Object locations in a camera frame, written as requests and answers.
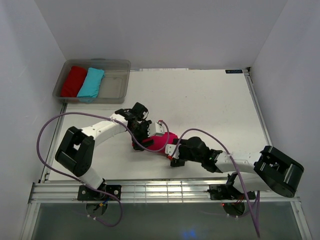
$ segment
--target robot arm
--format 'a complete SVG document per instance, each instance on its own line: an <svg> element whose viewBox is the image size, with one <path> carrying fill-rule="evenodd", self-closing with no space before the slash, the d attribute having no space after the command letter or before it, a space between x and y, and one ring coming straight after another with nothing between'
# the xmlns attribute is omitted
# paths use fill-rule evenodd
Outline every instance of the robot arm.
<svg viewBox="0 0 320 240"><path fill-rule="evenodd" d="M201 163L201 166L211 173L234 172L235 167L226 152L209 149L199 137L182 139L177 147L168 144L165 153L171 160L172 167L184 166L186 161ZM260 153L233 154L233 159L239 171L244 173L242 178L247 191L274 191L277 194L293 198L295 196L304 167L273 146L265 146ZM210 189L213 199L238 199L243 195L237 173L228 175L226 184Z"/></svg>
<svg viewBox="0 0 320 240"><path fill-rule="evenodd" d="M132 109L120 109L110 118L127 125L139 143L147 147L152 145L153 141L143 142L144 140L152 136L162 136L165 130L158 122L146 121L146 114L148 109L137 102ZM125 131L126 128L121 124L107 120L81 129L70 127L61 141L55 159L85 184L101 189L104 179L91 167L94 148Z"/></svg>
<svg viewBox="0 0 320 240"><path fill-rule="evenodd" d="M112 119L127 125L136 140L145 148L154 144L152 136L163 136L165 131L160 123L146 120L148 109L136 103L131 109L117 110ZM78 129L70 127L56 152L55 159L72 172L85 184L103 190L104 179L91 167L94 148L102 142L125 132L126 129L114 121L101 121L95 125ZM171 160L172 167L184 166L186 161L200 163L211 173L234 172L235 167L225 152L210 149L197 136L182 139L177 147L178 139L167 144L165 153ZM133 142L135 150L143 149ZM298 162L285 155L275 147L266 146L260 153L233 155L240 172L244 173L247 190L273 190L281 196L294 197L304 168ZM209 190L212 199L239 199L243 190L239 176L233 173L228 176L226 184L215 186Z"/></svg>

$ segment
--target plastic bin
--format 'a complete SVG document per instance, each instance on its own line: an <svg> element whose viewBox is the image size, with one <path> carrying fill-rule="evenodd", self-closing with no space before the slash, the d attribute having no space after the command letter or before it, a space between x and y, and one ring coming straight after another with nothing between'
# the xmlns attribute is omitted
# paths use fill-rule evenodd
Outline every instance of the plastic bin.
<svg viewBox="0 0 320 240"><path fill-rule="evenodd" d="M61 90L72 66L104 70L99 94L92 97L62 97ZM121 104L125 101L128 89L131 63L128 60L111 59L71 59L64 63L53 90L53 97L62 103Z"/></svg>

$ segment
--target magenta cloth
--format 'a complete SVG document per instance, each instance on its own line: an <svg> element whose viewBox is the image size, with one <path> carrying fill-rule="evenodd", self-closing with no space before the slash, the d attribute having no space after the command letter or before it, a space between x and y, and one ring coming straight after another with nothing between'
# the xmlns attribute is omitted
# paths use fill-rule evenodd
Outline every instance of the magenta cloth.
<svg viewBox="0 0 320 240"><path fill-rule="evenodd" d="M151 145L151 146L148 146L147 149L149 150L158 150L160 148L163 147L164 144L166 144L166 141L167 141L167 137L168 137L168 133L164 133L163 136L152 136L142 142L147 142L149 140L153 140L154 143ZM169 142L168 144L172 144L174 139L178 139L178 136L175 135L174 133L170 132L169 133ZM159 151L159 153L165 153L165 148L162 149L161 151Z"/></svg>

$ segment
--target purple cable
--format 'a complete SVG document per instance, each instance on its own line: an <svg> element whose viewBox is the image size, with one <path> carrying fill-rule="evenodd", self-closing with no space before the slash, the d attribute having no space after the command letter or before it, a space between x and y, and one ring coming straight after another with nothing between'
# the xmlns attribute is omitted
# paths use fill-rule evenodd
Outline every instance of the purple cable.
<svg viewBox="0 0 320 240"><path fill-rule="evenodd" d="M254 200L254 203L251 205L251 207L253 208L256 203L259 203L260 202L260 191L258 191L257 195L256 195L256 198ZM201 213L203 214L207 214L207 215L216 215L216 216L225 216L225 214L221 214L221 213L214 213L214 212L207 212L207 211L200 211ZM233 217L233 218L243 218L245 216L247 216L248 214L250 213L250 211L246 211L244 214L240 215L240 216L236 216L236 215L229 215L230 217Z"/></svg>
<svg viewBox="0 0 320 240"><path fill-rule="evenodd" d="M78 215L81 215L81 216L84 216L84 217L88 217L88 218L92 218L93 220L96 220L98 221L99 223L102 223L103 225L106 225L109 227L109 224L103 220L101 220L100 218L96 217L96 216L93 216L93 215L90 215L90 214L84 214L84 213L81 213L81 212L77 212L77 211L72 211L74 214L78 214Z"/></svg>
<svg viewBox="0 0 320 240"><path fill-rule="evenodd" d="M103 119L103 120L107 120L107 121L113 121L113 122L116 122L120 125L122 125L127 131L128 133L131 135L132 139L135 141L135 143L142 149L148 151L148 152L159 152L161 151L162 149L164 149L166 147L166 145L168 144L169 142L169 139L170 139L170 135L168 134L168 137L166 139L166 142L164 144L164 146L158 150L150 150L150 149L147 149L145 148L144 146L142 146L138 141L137 139L135 138L135 136L133 135L133 133L130 131L130 129L124 124L122 123L121 121L118 121L116 119L110 119L109 117L105 117L105 116L99 116L99 115L94 115L94 114L89 114L89 113L84 113L84 112L65 112L65 113L61 113L59 115L56 115L54 117L52 117L51 119L49 119L44 125L43 127L41 128L40 132L39 132L39 135L37 137L37 140L36 140L36 154L38 155L38 158L40 159L40 161L42 162L43 165L45 165L47 168L49 168L50 170L58 173L58 174L61 174L61 175L64 175L66 177L69 177L69 178L72 178L74 180L76 180L77 182L81 183L81 184L84 184L87 188L93 190L93 191L96 191L98 193L101 193L101 194L104 194L106 196L109 196L111 198L113 198L114 200L116 200L118 203L119 203L119 206L120 206L120 217L118 219L118 221L114 224L110 224L110 223L107 223L107 222L104 222L98 218L96 218L97 221L99 221L100 223L108 226L108 227L115 227L116 225L118 225L120 223L120 221L122 220L122 217L123 217L123 206L122 206L122 203L120 202L120 200L115 196L115 195L112 195L108 192L105 192L105 191L101 191L101 190L98 190L98 189L95 189L93 188L92 186L88 185L88 184L85 184L84 182L82 182L80 179L78 179L77 177L75 176L72 176L70 174L67 174L67 173L64 173L62 171L59 171L55 168L53 168L52 166L50 166L49 164L46 163L46 161L42 158L41 154L40 154L40 139L41 139L41 136L42 136L42 133L44 132L45 128L48 126L49 123L51 123L53 120L59 118L59 117L62 117L62 116L65 116L65 115L71 115L71 114L75 114L75 115L84 115L84 116L89 116L89 117L94 117L94 118L98 118L98 119ZM164 121L160 121L164 124L165 128L166 128L166 131L169 133L169 127L168 125L164 122Z"/></svg>
<svg viewBox="0 0 320 240"><path fill-rule="evenodd" d="M181 139L184 137L184 135L190 131L198 131L198 132L201 132L203 134L206 134L208 135L209 137L211 137L212 139L214 139L218 144L221 145L221 147L224 149L224 151L230 156L230 159L232 161L232 164L234 165L234 168L235 168L235 171L239 177L239 180L240 180L240 183L241 183L241 186L242 186L242 189L243 189L243 194L244 194L244 197L245 197L245 200L246 202L248 203L248 206L249 206L249 212L250 212L250 215L251 215L251 218L252 218L252 222L253 222L253 225L254 225L254 228L255 228L255 232L256 232L256 235L258 236L258 238L260 238L260 231L259 231L259 221L257 221L257 219L255 218L254 216L254 211L250 205L250 201L249 201L249 197L248 197L248 194L247 194L247 189L246 189L246 186L245 186L245 183L244 183L244 180L241 176L241 173L239 171L239 168L238 168L238 165L236 164L235 162L235 159L232 157L232 155L230 154L229 150L227 149L227 147L221 142L219 141L216 137L212 136L210 133L206 132L206 131L203 131L201 129L198 129L198 128L190 128L186 131L184 131L184 133L182 133L181 137L179 138L178 142L176 143L176 146L175 146L175 149L173 151L173 153L171 154L171 157L176 153L178 147L179 147L179 143L181 141Z"/></svg>
<svg viewBox="0 0 320 240"><path fill-rule="evenodd" d="M258 191L256 197L258 198L258 203L256 205L256 213L255 213L255 220L257 222L257 225L259 227L259 212L260 212L260 191Z"/></svg>

